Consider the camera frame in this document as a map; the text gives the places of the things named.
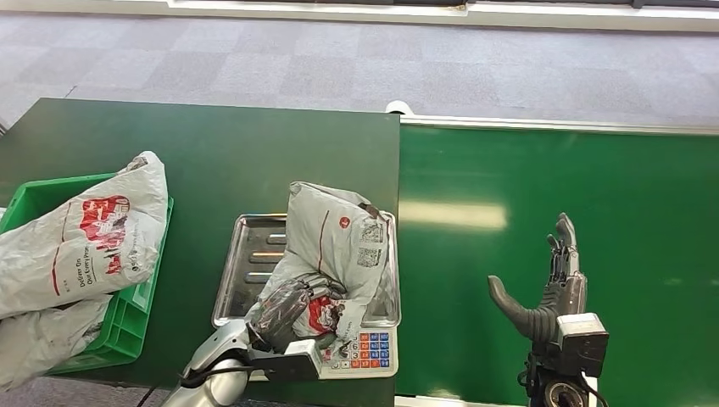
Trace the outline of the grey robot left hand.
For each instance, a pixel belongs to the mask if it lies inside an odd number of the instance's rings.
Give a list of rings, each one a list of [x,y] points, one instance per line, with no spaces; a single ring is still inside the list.
[[[339,301],[346,293],[342,283],[321,273],[305,273],[281,282],[266,298],[258,300],[255,311],[248,316],[252,346],[282,354],[294,341],[314,339],[318,348],[328,348],[337,338],[337,324],[343,315]],[[312,302],[321,298],[329,301],[328,326],[314,328],[307,334],[296,333],[294,323],[310,311]]]

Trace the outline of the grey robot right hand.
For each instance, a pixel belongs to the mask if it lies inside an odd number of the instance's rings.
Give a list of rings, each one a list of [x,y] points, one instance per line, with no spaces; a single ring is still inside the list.
[[[577,234],[570,217],[558,215],[555,229],[546,240],[551,250],[549,277],[542,296],[534,308],[526,308],[510,296],[498,276],[488,276],[488,293],[499,310],[516,330],[534,343],[549,343],[557,339],[562,315],[585,312],[587,277],[580,271]]]

